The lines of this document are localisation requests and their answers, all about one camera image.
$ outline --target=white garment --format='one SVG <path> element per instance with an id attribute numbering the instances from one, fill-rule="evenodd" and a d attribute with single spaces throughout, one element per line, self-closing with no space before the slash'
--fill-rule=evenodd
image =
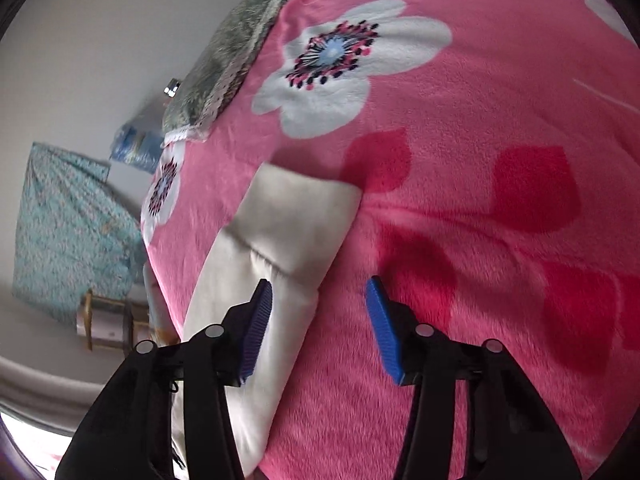
<path id="1" fill-rule="evenodd" d="M 262 459 L 273 416 L 316 311 L 318 286 L 351 227 L 361 196 L 350 184 L 263 164 L 202 267 L 183 340 L 222 322 L 230 307 L 251 298 L 261 278 L 273 287 L 273 308 L 254 374 L 241 388 L 226 389 L 246 476 Z M 184 456 L 180 394 L 172 419 L 174 441 Z"/>

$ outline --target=light blue floral fabric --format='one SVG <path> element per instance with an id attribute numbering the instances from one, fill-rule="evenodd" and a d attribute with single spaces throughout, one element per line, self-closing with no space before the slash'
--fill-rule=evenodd
<path id="1" fill-rule="evenodd" d="M 15 234 L 13 294 L 74 324 L 88 288 L 123 299 L 142 282 L 138 221 L 106 185 L 109 166 L 34 143 Z"/>

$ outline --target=red leaf print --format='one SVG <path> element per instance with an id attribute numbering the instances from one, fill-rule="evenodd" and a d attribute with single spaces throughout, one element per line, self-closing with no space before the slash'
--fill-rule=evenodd
<path id="1" fill-rule="evenodd" d="M 494 166 L 491 217 L 526 233 L 556 231 L 580 214 L 580 195 L 560 146 L 516 146 Z"/>
<path id="2" fill-rule="evenodd" d="M 618 276 L 622 289 L 622 348 L 640 350 L 640 278 Z"/>
<path id="3" fill-rule="evenodd" d="M 389 297 L 410 306 L 420 322 L 446 331 L 456 271 L 442 249 L 420 233 L 384 225 L 378 238 L 378 262 Z"/>
<path id="4" fill-rule="evenodd" d="M 374 132 L 350 144 L 340 180 L 366 193 L 384 193 L 402 186 L 410 170 L 411 151 L 404 129 Z"/>
<path id="5" fill-rule="evenodd" d="M 603 374 L 613 341 L 616 287 L 600 272 L 544 263 L 543 323 L 553 357 L 583 374 Z"/>

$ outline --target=pink blanket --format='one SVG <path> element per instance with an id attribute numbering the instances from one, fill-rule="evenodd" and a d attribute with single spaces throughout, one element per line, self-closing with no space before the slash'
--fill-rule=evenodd
<path id="1" fill-rule="evenodd" d="M 639 81 L 606 0 L 289 1 L 209 140 L 166 150 L 143 214 L 181 327 L 261 162 L 365 191 L 271 480 L 392 477 L 412 391 L 382 369 L 372 274 L 451 338 L 503 341 L 594 470 L 640 402 Z"/>

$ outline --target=gray wall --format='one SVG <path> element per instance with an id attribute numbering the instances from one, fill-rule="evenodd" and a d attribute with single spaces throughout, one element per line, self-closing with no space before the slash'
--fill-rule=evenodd
<path id="1" fill-rule="evenodd" d="M 105 160 L 116 129 L 184 76 L 241 0 L 27 0 L 0 41 L 0 355 L 103 381 L 117 352 L 84 352 L 75 335 L 12 298 L 15 223 L 31 143 Z M 110 184 L 133 209 L 151 177 L 114 163 Z"/>

